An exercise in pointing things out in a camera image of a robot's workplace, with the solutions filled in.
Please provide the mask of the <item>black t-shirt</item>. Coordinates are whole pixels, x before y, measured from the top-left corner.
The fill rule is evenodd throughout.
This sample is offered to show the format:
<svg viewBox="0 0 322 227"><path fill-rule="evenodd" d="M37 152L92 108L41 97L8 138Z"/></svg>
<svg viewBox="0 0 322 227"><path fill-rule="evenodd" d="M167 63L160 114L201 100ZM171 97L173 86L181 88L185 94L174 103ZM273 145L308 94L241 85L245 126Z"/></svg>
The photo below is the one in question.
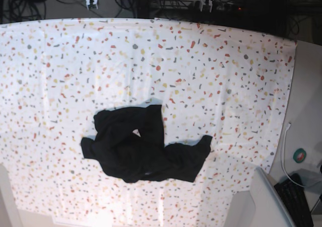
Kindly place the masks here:
<svg viewBox="0 0 322 227"><path fill-rule="evenodd" d="M80 142L84 158L98 161L106 175L126 183L194 182L211 151L209 135L195 145L165 145L161 105L103 110L94 116L94 125L95 138Z"/></svg>

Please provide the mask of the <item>terrazzo patterned tablecloth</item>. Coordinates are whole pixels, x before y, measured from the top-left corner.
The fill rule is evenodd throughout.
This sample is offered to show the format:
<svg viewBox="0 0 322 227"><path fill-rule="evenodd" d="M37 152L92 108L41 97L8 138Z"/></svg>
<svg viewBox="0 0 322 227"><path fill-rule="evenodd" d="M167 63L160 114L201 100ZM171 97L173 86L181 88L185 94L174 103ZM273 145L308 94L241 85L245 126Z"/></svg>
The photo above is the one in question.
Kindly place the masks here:
<svg viewBox="0 0 322 227"><path fill-rule="evenodd" d="M139 19L1 26L1 164L18 212L80 226L223 226L274 160L297 43ZM213 137L194 183L126 184L82 157L103 109L162 105L165 144Z"/></svg>

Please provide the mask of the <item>green tape roll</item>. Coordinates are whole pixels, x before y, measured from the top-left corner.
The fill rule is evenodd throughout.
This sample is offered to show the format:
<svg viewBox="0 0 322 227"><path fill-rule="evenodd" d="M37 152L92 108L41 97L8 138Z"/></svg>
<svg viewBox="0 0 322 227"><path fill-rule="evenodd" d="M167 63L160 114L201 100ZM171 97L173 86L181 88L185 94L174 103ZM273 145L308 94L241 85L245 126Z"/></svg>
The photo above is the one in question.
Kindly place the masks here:
<svg viewBox="0 0 322 227"><path fill-rule="evenodd" d="M302 148L297 149L293 154L293 160L300 164L306 159L306 151Z"/></svg>

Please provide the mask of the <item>black keyboard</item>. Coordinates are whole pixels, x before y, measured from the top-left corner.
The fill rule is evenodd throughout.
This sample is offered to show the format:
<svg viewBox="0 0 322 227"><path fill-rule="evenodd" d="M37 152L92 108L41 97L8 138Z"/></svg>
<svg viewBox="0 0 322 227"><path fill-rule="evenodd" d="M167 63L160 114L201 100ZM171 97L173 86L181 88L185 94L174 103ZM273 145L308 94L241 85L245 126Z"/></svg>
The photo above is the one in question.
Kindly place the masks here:
<svg viewBox="0 0 322 227"><path fill-rule="evenodd" d="M289 179L274 186L293 222L300 227L313 227L313 220L304 193L304 189Z"/></svg>

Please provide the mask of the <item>white left panel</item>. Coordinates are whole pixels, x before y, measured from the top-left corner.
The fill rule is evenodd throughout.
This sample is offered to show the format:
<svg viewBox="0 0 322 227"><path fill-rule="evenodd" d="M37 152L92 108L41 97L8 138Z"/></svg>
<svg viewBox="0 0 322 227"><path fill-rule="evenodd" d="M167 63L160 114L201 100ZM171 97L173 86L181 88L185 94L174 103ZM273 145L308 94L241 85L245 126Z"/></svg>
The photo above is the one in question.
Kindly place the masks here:
<svg viewBox="0 0 322 227"><path fill-rule="evenodd" d="M17 209L9 175L1 164L1 226L23 226Z"/></svg>

